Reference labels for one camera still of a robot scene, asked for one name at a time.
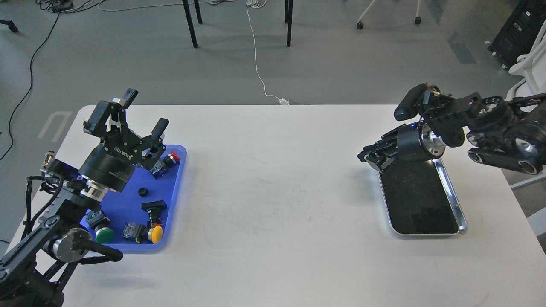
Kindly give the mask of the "black cylindrical gripper body image-right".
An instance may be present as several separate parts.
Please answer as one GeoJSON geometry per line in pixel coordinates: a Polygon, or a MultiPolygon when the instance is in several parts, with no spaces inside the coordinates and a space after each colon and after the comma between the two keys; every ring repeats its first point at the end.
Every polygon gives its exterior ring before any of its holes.
{"type": "Polygon", "coordinates": [[[396,142],[398,159],[404,161],[427,161],[439,159],[446,144],[428,124],[409,124],[399,127],[396,142]]]}

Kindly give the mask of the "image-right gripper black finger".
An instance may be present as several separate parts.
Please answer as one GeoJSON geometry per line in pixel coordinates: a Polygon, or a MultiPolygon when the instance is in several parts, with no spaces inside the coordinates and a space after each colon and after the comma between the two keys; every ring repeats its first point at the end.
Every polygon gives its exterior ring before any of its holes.
{"type": "Polygon", "coordinates": [[[386,173],[390,169],[392,163],[395,163],[396,161],[398,161],[398,157],[396,156],[389,157],[378,153],[367,155],[367,163],[379,173],[386,173]]]}
{"type": "Polygon", "coordinates": [[[391,130],[381,136],[381,139],[372,145],[365,146],[357,155],[361,162],[385,162],[387,159],[396,159],[398,155],[397,137],[399,130],[391,130]]]}

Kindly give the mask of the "black cylindrical gripper body image-left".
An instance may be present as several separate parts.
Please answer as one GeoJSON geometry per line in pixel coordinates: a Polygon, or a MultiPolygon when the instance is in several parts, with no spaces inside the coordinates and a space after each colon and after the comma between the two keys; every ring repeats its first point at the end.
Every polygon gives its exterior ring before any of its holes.
{"type": "Polygon", "coordinates": [[[87,179],[121,192],[136,167],[152,169],[165,150],[160,137],[107,138],[92,150],[79,172],[87,179]]]}

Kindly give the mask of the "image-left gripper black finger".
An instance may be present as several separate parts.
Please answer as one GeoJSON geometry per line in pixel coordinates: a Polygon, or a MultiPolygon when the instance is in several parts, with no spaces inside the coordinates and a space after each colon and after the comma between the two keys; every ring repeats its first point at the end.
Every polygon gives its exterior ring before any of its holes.
{"type": "Polygon", "coordinates": [[[128,128],[125,120],[125,111],[137,95],[137,90],[128,89],[122,98],[99,101],[90,118],[83,123],[84,132],[104,143],[138,143],[139,136],[128,128]]]}
{"type": "Polygon", "coordinates": [[[151,134],[142,138],[139,142],[139,165],[146,170],[151,170],[166,149],[163,144],[163,134],[169,120],[160,118],[151,134]]]}

